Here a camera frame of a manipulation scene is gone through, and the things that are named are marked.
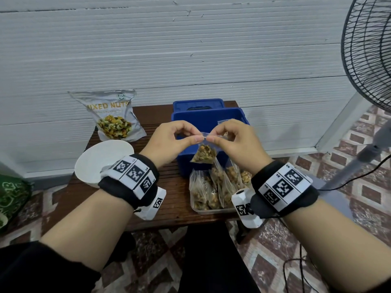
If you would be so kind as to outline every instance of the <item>blue plastic bin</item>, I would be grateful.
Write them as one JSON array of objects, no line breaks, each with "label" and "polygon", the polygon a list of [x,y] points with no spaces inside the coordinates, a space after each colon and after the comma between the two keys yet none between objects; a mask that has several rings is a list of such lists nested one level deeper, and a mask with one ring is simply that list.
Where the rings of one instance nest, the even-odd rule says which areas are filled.
[{"label": "blue plastic bin", "polygon": [[174,113],[192,111],[192,110],[208,110],[224,108],[222,99],[196,99],[188,101],[175,101],[172,104]]},{"label": "blue plastic bin", "polygon": [[[174,112],[171,115],[171,120],[186,120],[192,123],[201,132],[211,132],[211,130],[217,125],[218,121],[232,118],[249,124],[241,108],[189,110],[184,112]],[[190,162],[197,150],[198,145],[193,145],[186,148],[178,155],[178,167],[182,177],[189,177],[193,169],[207,170],[212,167],[211,164],[197,164]],[[226,153],[221,151],[218,153],[217,159],[220,164],[224,166],[228,160],[228,156]]]}]

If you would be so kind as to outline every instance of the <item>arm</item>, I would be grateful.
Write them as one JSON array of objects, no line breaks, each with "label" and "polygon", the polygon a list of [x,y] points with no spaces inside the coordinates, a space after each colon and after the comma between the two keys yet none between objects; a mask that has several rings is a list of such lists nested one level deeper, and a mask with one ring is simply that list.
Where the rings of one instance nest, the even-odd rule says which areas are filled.
[{"label": "arm", "polygon": [[[176,140],[175,134],[187,138]],[[203,136],[193,125],[174,121],[160,125],[140,154],[157,168],[174,160],[186,147],[197,144]],[[133,208],[121,198],[98,190],[41,239],[64,258],[100,271],[133,214]]]},{"label": "arm", "polygon": [[[255,175],[272,162],[249,125],[231,119],[211,132],[228,132],[231,140],[208,136],[241,168]],[[391,249],[322,199],[284,217],[318,270],[334,288],[362,292],[391,276]]]}]

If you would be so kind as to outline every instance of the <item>slatted tabletop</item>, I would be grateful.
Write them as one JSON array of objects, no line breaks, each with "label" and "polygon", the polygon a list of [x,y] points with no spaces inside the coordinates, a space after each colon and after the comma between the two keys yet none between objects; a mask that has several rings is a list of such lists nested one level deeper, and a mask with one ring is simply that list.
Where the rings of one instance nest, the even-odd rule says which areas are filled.
[{"label": "slatted tabletop", "polygon": [[[237,107],[235,101],[224,102],[226,107]],[[144,127],[147,136],[136,142],[132,142],[134,151],[139,153],[148,143],[155,129],[165,122],[171,120],[172,105],[155,105],[134,107],[134,113]],[[100,142],[97,131],[95,131],[86,149]],[[237,220],[237,213],[198,215],[190,206],[189,181],[179,175],[176,161],[164,166],[159,170],[160,179],[158,186],[167,191],[167,195],[160,206],[154,220],[143,221],[137,216],[132,216],[127,226],[127,230],[135,231],[146,228],[164,228],[176,225],[188,225],[195,223],[205,223],[219,220]],[[47,232],[58,221],[69,214],[87,197],[93,194],[96,188],[82,183],[72,176],[68,186],[61,190],[56,210],[51,213],[49,220],[43,226],[43,232]]]}]

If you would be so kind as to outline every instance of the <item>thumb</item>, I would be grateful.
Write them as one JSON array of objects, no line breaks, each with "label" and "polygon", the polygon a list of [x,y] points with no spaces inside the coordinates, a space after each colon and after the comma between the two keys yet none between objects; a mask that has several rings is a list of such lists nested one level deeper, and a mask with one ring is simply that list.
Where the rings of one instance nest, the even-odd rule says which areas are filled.
[{"label": "thumb", "polygon": [[217,136],[208,136],[206,138],[207,141],[213,143],[214,145],[217,145],[219,146],[221,149],[223,149],[223,151],[225,151],[226,153],[228,153],[230,151],[230,148],[232,146],[232,142],[231,141],[228,141],[224,138],[221,138],[221,137],[217,137]]},{"label": "thumb", "polygon": [[183,138],[181,140],[177,140],[177,143],[179,144],[179,148],[181,151],[185,150],[187,147],[191,145],[198,144],[204,140],[204,137],[201,135],[195,135]]}]

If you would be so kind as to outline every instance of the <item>forearm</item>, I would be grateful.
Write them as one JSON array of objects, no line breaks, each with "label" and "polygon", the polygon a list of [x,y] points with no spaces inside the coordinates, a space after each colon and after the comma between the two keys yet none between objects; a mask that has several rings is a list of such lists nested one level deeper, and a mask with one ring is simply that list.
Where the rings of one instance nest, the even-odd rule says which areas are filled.
[{"label": "forearm", "polygon": [[390,248],[322,199],[284,221],[336,289],[362,292],[391,276]]},{"label": "forearm", "polygon": [[57,223],[41,242],[64,258],[103,269],[133,214],[121,198],[98,190]]}]

